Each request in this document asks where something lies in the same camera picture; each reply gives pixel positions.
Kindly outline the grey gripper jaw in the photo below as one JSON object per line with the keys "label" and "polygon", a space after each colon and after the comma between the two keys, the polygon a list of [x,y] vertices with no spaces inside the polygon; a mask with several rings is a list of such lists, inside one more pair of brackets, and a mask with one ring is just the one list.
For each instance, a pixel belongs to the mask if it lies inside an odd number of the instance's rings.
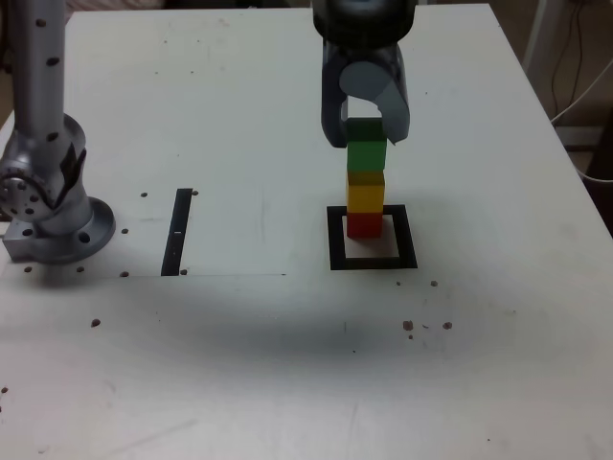
{"label": "grey gripper jaw", "polygon": [[347,146],[347,94],[340,86],[340,76],[347,65],[343,48],[323,47],[321,125],[329,143],[341,149]]}
{"label": "grey gripper jaw", "polygon": [[395,60],[390,66],[353,62],[342,71],[339,83],[346,95],[377,107],[390,142],[396,144],[408,137],[410,109],[402,60]]}

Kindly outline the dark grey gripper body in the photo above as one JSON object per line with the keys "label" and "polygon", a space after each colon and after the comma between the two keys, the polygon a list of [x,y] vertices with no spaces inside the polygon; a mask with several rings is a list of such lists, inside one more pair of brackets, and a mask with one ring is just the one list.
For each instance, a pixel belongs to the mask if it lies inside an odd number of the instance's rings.
{"label": "dark grey gripper body", "polygon": [[350,49],[324,42],[324,71],[334,67],[344,68],[357,61],[369,61],[389,70],[395,80],[405,78],[405,66],[398,44],[377,49]]}

